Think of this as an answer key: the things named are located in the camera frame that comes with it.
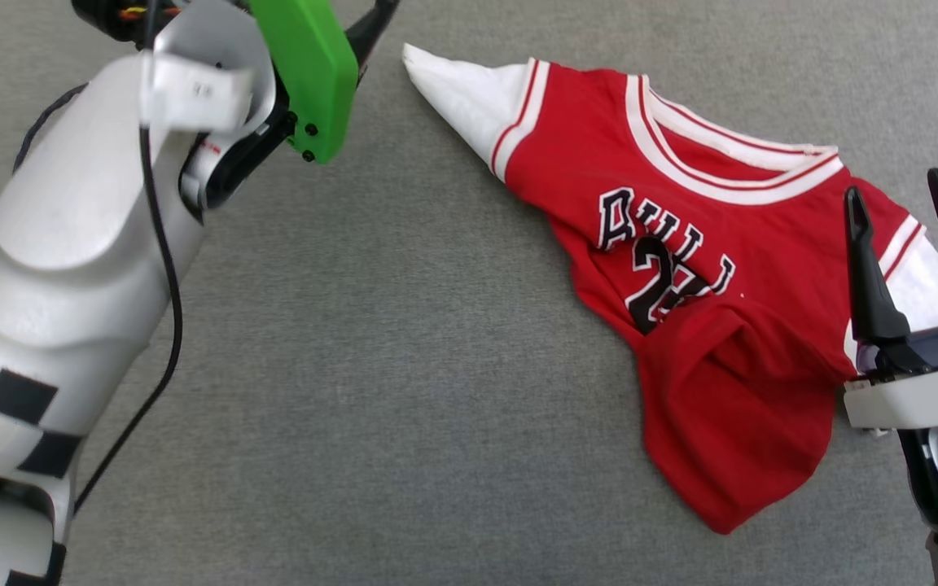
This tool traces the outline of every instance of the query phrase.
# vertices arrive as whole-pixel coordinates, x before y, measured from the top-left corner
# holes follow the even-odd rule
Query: red basketball jersey
[[[836,390],[857,374],[844,193],[860,186],[890,279],[906,257],[938,278],[908,211],[836,148],[733,133],[647,77],[535,59],[488,69],[414,48],[405,61],[496,177],[550,219],[577,295],[635,352],[651,459],[700,517],[729,533],[807,481]],[[901,295],[938,295],[922,275]]]

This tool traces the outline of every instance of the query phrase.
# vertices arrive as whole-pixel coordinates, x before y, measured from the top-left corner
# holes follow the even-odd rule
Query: gray carpet
[[[335,4],[351,22],[369,3]],[[641,449],[628,348],[407,81],[405,41],[648,73],[732,129],[839,145],[935,224],[938,1],[406,0],[342,156],[277,152],[208,219],[178,377],[76,520],[64,583],[931,583],[896,441],[843,418],[812,481],[733,536],[680,503]],[[0,190],[42,108],[127,50],[66,0],[0,0]]]

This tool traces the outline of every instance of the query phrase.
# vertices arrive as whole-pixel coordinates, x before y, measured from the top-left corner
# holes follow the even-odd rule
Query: jersey number
[[[659,236],[638,238],[633,249],[633,270],[652,271],[655,276],[642,289],[625,300],[636,327],[648,335],[664,320],[675,305],[689,297],[720,294],[730,284],[736,267],[728,256],[722,257],[722,272],[715,286],[710,285],[673,255]]]

